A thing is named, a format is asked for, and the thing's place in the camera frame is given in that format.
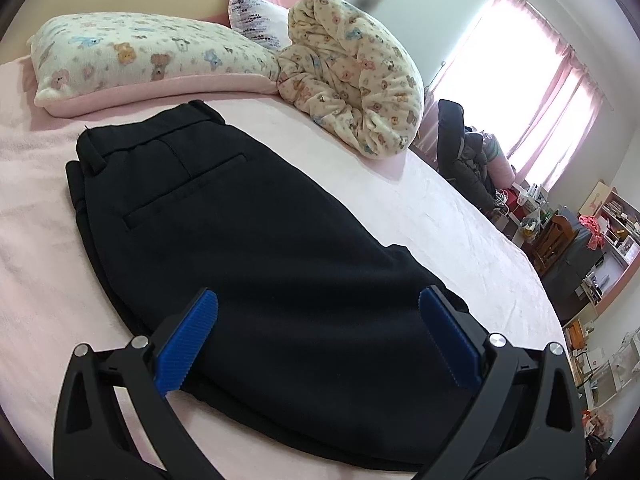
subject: purple patterned pillow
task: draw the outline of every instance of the purple patterned pillow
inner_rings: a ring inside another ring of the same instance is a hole
[[[288,15],[288,9],[264,0],[229,0],[231,28],[270,50],[291,44]]]

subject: teddy bear print pillow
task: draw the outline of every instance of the teddy bear print pillow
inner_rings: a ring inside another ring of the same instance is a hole
[[[73,117],[154,97],[276,93],[275,56],[217,23],[132,12],[58,16],[30,39],[34,99]]]

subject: pink blanket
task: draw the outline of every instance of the pink blanket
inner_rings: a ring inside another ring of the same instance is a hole
[[[336,196],[381,243],[408,246],[488,330],[533,348],[564,341],[524,254],[411,152],[363,160],[272,96],[178,96],[68,120],[33,106],[36,84],[28,59],[0,66],[0,84],[0,404],[49,471],[56,403],[74,346],[87,342],[103,350],[131,338],[84,253],[65,163],[76,158],[76,139],[85,127],[140,121],[196,97]],[[120,397],[143,456],[158,463],[126,394]],[[229,480],[411,477],[322,460],[248,430],[184,393],[168,399]]]

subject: metal pivot screw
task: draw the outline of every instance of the metal pivot screw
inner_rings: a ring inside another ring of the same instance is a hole
[[[136,349],[144,348],[149,344],[149,339],[145,335],[137,335],[131,340],[131,346]]]
[[[74,349],[74,354],[77,357],[82,357],[83,355],[86,355],[88,351],[89,351],[89,347],[84,343],[82,343],[76,346],[76,348]]]
[[[507,340],[502,334],[491,334],[489,336],[489,343],[491,343],[496,348],[502,348],[507,344]]]
[[[564,349],[562,348],[562,345],[560,343],[551,343],[549,345],[549,350],[551,350],[552,354],[556,355],[562,355],[562,352],[564,352]]]

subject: blue gripper pad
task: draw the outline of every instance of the blue gripper pad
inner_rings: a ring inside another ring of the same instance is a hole
[[[154,383],[160,395],[180,389],[217,319],[218,297],[205,290],[156,358]]]
[[[456,384],[474,393],[478,391],[482,375],[481,356],[476,347],[433,290],[425,288],[421,292],[418,307]]]

